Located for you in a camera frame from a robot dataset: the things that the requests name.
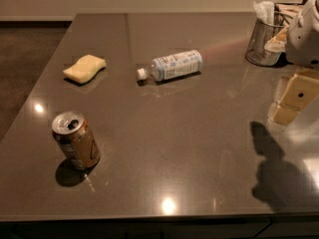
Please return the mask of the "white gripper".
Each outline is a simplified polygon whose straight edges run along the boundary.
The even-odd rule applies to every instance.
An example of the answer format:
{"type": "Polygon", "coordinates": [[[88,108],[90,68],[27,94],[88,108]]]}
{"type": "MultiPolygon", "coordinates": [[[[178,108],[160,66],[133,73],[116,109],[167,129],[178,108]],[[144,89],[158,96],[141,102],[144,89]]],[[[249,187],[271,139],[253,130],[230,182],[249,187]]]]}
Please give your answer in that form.
{"type": "MultiPolygon", "coordinates": [[[[271,38],[264,49],[273,53],[285,51],[287,60],[294,65],[319,68],[319,23],[305,17],[296,18],[289,28],[284,27],[271,38]]],[[[275,123],[289,125],[318,97],[318,71],[300,71],[282,77],[268,117],[275,123]]]]}

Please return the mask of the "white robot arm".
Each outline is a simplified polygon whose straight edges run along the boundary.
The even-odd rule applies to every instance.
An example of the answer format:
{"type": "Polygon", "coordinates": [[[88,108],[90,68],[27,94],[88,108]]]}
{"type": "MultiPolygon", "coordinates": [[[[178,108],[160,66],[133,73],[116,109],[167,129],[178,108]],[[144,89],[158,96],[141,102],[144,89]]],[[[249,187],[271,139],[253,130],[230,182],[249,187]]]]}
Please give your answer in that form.
{"type": "Polygon", "coordinates": [[[264,48],[284,52],[287,61],[299,67],[279,80],[268,113],[273,122],[288,125],[319,96],[319,0],[307,0],[264,48]]]}

